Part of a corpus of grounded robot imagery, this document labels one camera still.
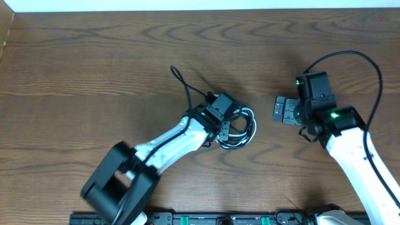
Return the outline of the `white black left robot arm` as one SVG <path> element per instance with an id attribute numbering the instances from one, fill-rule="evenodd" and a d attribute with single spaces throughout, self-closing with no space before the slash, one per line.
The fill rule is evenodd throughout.
<path id="1" fill-rule="evenodd" d="M 214 141 L 242 106 L 222 92 L 188 109 L 156 139 L 129 147 L 115 144 L 81 189 L 81 197 L 107 224 L 146 224 L 144 208 L 161 174 L 186 154 Z"/>

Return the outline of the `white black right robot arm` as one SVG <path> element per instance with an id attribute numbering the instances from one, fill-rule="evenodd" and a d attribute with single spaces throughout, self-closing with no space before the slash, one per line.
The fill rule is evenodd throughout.
<path id="1" fill-rule="evenodd" d="M 337 107 L 334 96 L 299 99 L 278 96 L 273 120 L 300 126 L 319 142 L 349 179 L 371 224 L 399 224 L 399 184 L 385 166 L 365 122 L 352 106 Z"/>

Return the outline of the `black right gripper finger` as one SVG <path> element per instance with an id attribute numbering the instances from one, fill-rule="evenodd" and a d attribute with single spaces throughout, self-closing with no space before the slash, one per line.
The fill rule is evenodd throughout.
<path id="1" fill-rule="evenodd" d="M 277 96 L 274 104 L 274 111 L 272 115 L 272 120 L 274 122 L 281 122 L 284 114 L 286 97 Z"/>
<path id="2" fill-rule="evenodd" d="M 284 109 L 282 115 L 282 123 L 286 125 L 300 126 L 298 106 L 299 99 L 286 98 L 284 100 Z"/>

